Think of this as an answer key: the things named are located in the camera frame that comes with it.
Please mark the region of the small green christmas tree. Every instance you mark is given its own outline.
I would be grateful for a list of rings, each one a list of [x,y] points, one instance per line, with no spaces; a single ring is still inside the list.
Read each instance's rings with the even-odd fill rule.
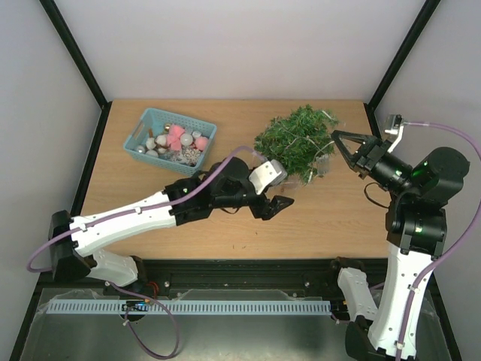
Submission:
[[[288,116],[273,118],[255,137],[254,149],[280,162],[289,177],[307,185],[317,177],[316,158],[334,153],[331,132],[338,125],[332,112],[304,105]]]

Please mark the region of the light blue perforated basket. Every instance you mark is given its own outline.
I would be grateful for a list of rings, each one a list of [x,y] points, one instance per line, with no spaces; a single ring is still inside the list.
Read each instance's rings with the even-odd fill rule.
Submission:
[[[148,108],[123,149],[139,162],[191,176],[202,169],[216,131],[212,123]]]

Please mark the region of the white cotton boll ornament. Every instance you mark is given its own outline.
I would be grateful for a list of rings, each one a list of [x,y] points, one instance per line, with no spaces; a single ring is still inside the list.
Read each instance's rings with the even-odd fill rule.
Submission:
[[[146,140],[145,147],[148,150],[156,150],[159,154],[165,154],[168,150],[167,136],[157,135]]]

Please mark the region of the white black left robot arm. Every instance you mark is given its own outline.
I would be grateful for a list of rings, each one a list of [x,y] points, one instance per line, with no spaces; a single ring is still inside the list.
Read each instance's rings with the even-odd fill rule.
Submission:
[[[270,220],[293,204],[293,199],[266,195],[286,171],[276,160],[256,168],[237,157],[214,164],[209,171],[182,178],[162,191],[121,208],[90,216],[58,211],[51,217],[49,238],[53,279],[82,278],[108,281],[119,287],[147,282],[138,256],[119,256],[106,246],[155,229],[172,228],[207,219],[213,210],[247,207],[256,219]]]

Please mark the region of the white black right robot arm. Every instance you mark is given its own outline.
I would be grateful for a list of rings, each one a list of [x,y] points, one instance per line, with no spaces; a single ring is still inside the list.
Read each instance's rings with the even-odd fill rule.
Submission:
[[[395,143],[336,130],[331,138],[346,164],[389,192],[389,257],[380,303],[360,268],[341,260],[329,289],[344,296],[349,312],[345,349],[355,360],[415,360],[416,330],[433,266],[443,255],[445,207],[464,186],[470,163],[451,147],[438,147],[412,167],[392,155]]]

